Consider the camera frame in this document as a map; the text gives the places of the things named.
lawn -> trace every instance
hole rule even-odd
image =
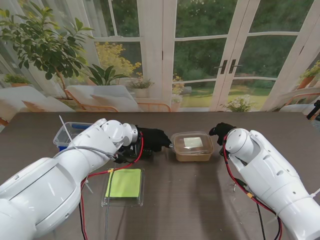
[[[245,85],[233,85],[230,88],[228,102],[233,99],[249,94],[251,101],[255,102],[254,108],[259,110],[268,98],[270,88],[249,87]],[[182,108],[207,108],[211,105],[212,88],[192,88],[191,94],[183,95]]]
[[[183,95],[181,108],[207,108],[213,92],[213,87],[193,87],[191,94]]]

potted plant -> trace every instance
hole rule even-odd
[[[182,79],[176,73],[173,75],[173,82],[179,82],[172,85],[171,111],[178,112],[183,100],[180,95],[184,90],[185,84],[181,83]]]
[[[79,75],[79,70],[84,67],[86,60],[80,56],[80,51],[84,52],[82,43],[85,37],[93,38],[84,33],[92,28],[84,27],[84,24],[75,18],[73,29],[66,29],[66,32],[58,34],[54,31],[58,25],[51,21],[53,18],[52,9],[40,8],[33,2],[30,4],[36,9],[34,14],[29,16],[10,15],[9,10],[1,10],[5,19],[0,21],[0,39],[11,41],[13,49],[17,52],[20,60],[19,68],[29,64],[34,64],[40,71],[45,71],[45,78],[50,80],[53,75],[57,75],[65,91],[66,85],[63,79],[71,78],[73,74]],[[19,17],[24,22],[16,23],[15,17]]]
[[[150,79],[144,80],[141,74],[138,79],[130,82],[129,87],[134,91],[136,98],[148,98],[149,87],[153,84],[154,82],[152,82]]]
[[[182,102],[182,96],[173,94],[171,97],[171,111],[178,112]]]
[[[238,96],[236,99],[229,101],[225,108],[231,112],[243,113],[250,112],[254,108],[255,102],[251,101],[250,95],[246,94],[243,96]]]
[[[111,82],[113,80],[119,79],[119,78],[128,78],[128,76],[125,76],[123,74],[115,74],[116,70],[114,70],[114,66],[108,67],[106,70],[103,70],[101,67],[92,64],[94,68],[88,67],[91,71],[93,77],[89,77],[89,79],[94,82],[96,85],[99,86],[109,86],[111,85]]]
[[[307,69],[301,76],[302,82],[297,87],[297,89],[304,89],[311,81],[315,78],[315,76],[320,73],[320,60],[316,61],[314,66],[311,69]]]
[[[6,83],[10,83],[13,88],[31,84],[25,76],[19,74],[7,74],[3,80]]]

white cushion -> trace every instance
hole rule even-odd
[[[66,88],[75,99],[81,104],[91,106],[101,106],[101,104],[91,95],[108,95],[112,97],[126,97],[135,101],[131,94],[123,85],[112,86],[88,86],[88,85],[72,85]]]
[[[8,122],[19,112],[29,112],[24,101],[41,101],[46,97],[31,86],[0,89],[0,118]]]
[[[116,108],[119,112],[142,112],[136,101],[124,96],[91,95],[101,106]]]
[[[52,96],[42,101],[23,101],[31,112],[75,112],[71,107]]]
[[[308,115],[314,108],[313,104],[293,104],[282,107],[279,112],[298,112]]]

clear plastic lid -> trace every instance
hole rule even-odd
[[[171,142],[173,151],[179,155],[212,154],[214,151],[211,138],[204,131],[175,133]]]

gray cable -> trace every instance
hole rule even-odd
[[[98,148],[95,148],[95,147],[91,147],[91,146],[71,146],[71,147],[68,147],[60,152],[58,152],[56,155],[54,155],[53,158],[56,158],[58,157],[59,155],[69,151],[69,150],[74,150],[74,149],[85,149],[85,150],[89,150],[89,151],[96,151],[96,152],[99,152],[99,153],[102,153],[104,155],[106,155],[108,158],[112,159],[112,160],[115,160],[115,155],[110,153],[110,152],[105,152],[105,151],[102,151]]]
[[[109,185],[109,191],[108,191],[108,202],[106,206],[106,213],[105,213],[105,230],[104,230],[104,239],[107,240],[108,238],[108,215],[109,215],[109,206],[110,206],[110,193],[111,193],[111,184],[112,184],[112,179],[114,177],[114,171],[111,172],[110,174],[110,185]]]

